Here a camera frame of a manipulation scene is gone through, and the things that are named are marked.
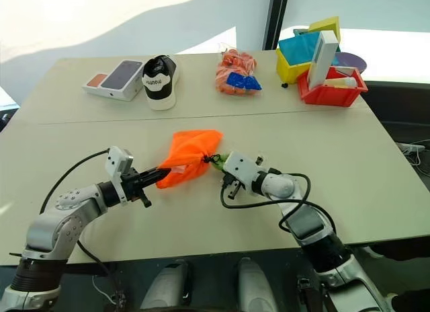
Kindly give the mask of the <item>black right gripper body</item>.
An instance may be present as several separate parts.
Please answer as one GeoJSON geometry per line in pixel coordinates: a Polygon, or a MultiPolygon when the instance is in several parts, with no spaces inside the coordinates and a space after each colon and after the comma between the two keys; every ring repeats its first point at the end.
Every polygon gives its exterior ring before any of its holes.
{"type": "Polygon", "coordinates": [[[228,199],[234,200],[243,187],[243,184],[238,181],[233,175],[225,175],[222,179],[222,192],[223,196],[227,196],[228,199]]]}

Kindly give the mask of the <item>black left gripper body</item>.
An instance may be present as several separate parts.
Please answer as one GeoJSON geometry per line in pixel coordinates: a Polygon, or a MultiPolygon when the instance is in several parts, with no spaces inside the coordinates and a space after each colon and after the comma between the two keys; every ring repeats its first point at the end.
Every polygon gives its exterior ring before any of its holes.
{"type": "Polygon", "coordinates": [[[138,172],[136,169],[130,169],[127,173],[121,175],[122,188],[126,195],[127,201],[135,202],[140,200],[145,208],[152,206],[152,202],[144,193],[144,188],[148,186],[148,178],[151,170],[138,172]]]}

